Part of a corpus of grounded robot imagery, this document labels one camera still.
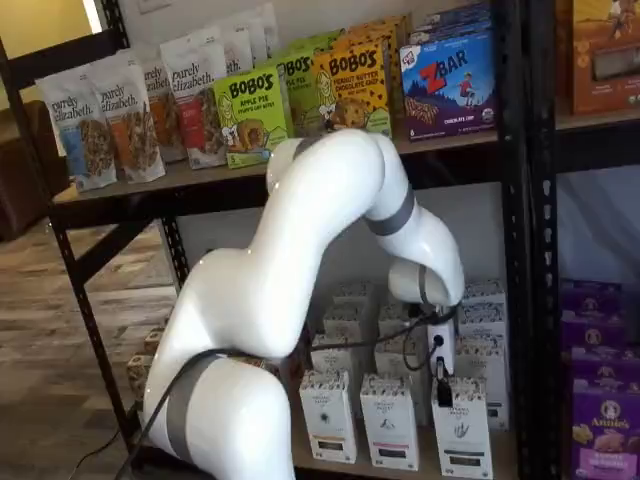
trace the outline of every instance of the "black metal shelf frame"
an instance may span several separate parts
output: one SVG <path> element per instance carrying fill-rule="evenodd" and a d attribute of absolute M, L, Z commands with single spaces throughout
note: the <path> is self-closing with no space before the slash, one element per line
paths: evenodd
<path fill-rule="evenodd" d="M 32 85 L 36 78 L 102 58 L 129 45 L 118 1 L 101 0 L 101 4 L 109 26 L 101 34 L 12 60 L 7 59 L 0 48 L 0 73 L 30 153 L 30 164 L 37 173 L 40 173 L 40 157 L 18 91 Z M 556 164 L 553 74 L 550 73 L 553 72 L 553 22 L 548 21 L 553 18 L 553 3 L 551 0 L 494 0 L 492 13 L 498 142 L 465 146 L 449 154 L 446 151 L 413 154 L 403 160 L 414 188 L 456 184 L 460 178 L 462 183 L 501 182 L 518 475 L 521 480 L 553 479 L 560 476 Z M 536 30 L 527 28 L 528 25 L 535 25 Z M 568 151 L 579 148 L 582 137 L 572 135 L 563 133 L 558 148 Z M 572 165 L 568 169 L 581 167 Z M 430 178 L 439 180 L 432 183 Z M 40 190 L 50 198 L 42 181 Z M 185 186 L 75 204 L 50 202 L 56 240 L 128 448 L 139 422 L 135 412 L 128 411 L 122 403 L 85 290 L 86 282 L 153 219 L 159 218 L 176 278 L 182 285 L 188 274 L 188 263 L 175 217 L 260 206 L 265 200 L 264 180 L 244 177 L 216 185 Z M 106 223 L 117 226 L 82 257 L 76 258 L 67 230 Z M 166 460 L 155 451 L 144 450 L 146 455 L 141 455 L 137 464 Z"/>

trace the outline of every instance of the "wooden floor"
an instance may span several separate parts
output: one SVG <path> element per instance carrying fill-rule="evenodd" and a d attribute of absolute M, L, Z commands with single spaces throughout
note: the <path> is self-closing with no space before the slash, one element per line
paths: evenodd
<path fill-rule="evenodd" d="M 76 255 L 108 229 L 71 232 Z M 150 227 L 88 285 L 121 394 L 125 366 L 175 301 L 160 236 Z M 66 480 L 116 424 L 53 232 L 45 222 L 0 243 L 0 480 Z M 74 479 L 107 480 L 118 440 Z"/>

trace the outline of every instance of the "brown leather chair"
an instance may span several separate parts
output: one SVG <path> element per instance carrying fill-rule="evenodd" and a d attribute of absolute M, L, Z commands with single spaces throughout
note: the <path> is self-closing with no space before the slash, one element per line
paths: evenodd
<path fill-rule="evenodd" d="M 44 180 L 52 195 L 69 185 L 64 158 L 58 155 L 51 118 L 41 101 L 25 104 L 41 156 Z M 47 213 L 36 178 L 27 163 L 25 148 L 10 109 L 0 111 L 0 238 L 20 235 Z"/>

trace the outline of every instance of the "metal shelving unit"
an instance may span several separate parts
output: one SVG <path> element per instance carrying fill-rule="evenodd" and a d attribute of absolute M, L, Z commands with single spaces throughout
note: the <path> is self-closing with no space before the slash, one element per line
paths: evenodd
<path fill-rule="evenodd" d="M 109 29 L 46 50 L 7 59 L 0 73 L 30 153 L 40 171 L 19 90 L 36 78 L 114 53 L 129 45 L 117 0 L 101 0 Z M 498 98 L 497 133 L 410 144 L 398 134 L 414 189 L 500 182 L 506 252 L 515 450 L 521 480 L 560 479 L 561 378 L 559 353 L 556 174 L 637 163 L 632 149 L 640 127 L 635 111 L 572 117 L 554 102 L 553 2 L 493 1 Z M 86 282 L 152 220 L 161 219 L 178 282 L 188 274 L 175 218 L 264 205 L 264 167 L 191 171 L 171 165 L 168 174 L 142 185 L 115 184 L 78 194 L 73 188 L 50 201 L 50 218 L 114 414 L 131 447 L 139 423 L 123 405 L 85 290 Z M 49 198 L 40 181 L 41 194 Z M 67 231 L 116 227 L 80 258 Z M 368 471 L 328 472 L 301 461 L 300 478 L 365 478 Z M 138 467 L 189 469 L 153 447 Z"/>

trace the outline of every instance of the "robotic arm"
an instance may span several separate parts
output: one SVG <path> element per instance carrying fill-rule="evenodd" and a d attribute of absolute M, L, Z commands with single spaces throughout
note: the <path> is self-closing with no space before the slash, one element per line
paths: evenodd
<path fill-rule="evenodd" d="M 236 348 L 279 359 L 295 348 L 322 255 L 361 216 L 399 257 L 389 273 L 397 298 L 452 307 L 464 279 L 446 226 L 415 200 L 390 140 L 343 130 L 274 152 L 271 197 L 247 249 L 218 249 L 193 268 L 156 353 L 144 400 L 148 421 L 194 355 Z M 453 373 L 453 323 L 430 326 L 440 363 Z M 197 363 L 175 384 L 150 437 L 219 480 L 294 479 L 290 408 L 268 372 L 224 357 Z"/>

